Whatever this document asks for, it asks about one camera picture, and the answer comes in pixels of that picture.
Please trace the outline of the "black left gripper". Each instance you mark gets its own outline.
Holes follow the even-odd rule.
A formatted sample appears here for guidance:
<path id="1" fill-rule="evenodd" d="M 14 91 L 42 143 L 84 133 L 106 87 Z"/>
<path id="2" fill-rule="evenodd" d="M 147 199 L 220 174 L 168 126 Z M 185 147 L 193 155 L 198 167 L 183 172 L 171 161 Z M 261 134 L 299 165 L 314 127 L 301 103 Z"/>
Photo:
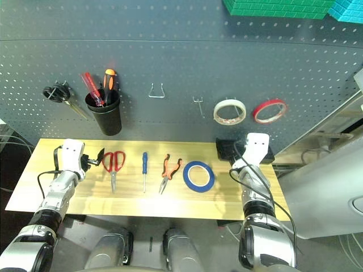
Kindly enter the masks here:
<path id="1" fill-rule="evenodd" d="M 81 156 L 81 168 L 84 172 L 87 172 L 92 165 L 99 166 L 104 159 L 104 149 L 101 149 L 96 159 L 90 159 L 86 154 Z"/>

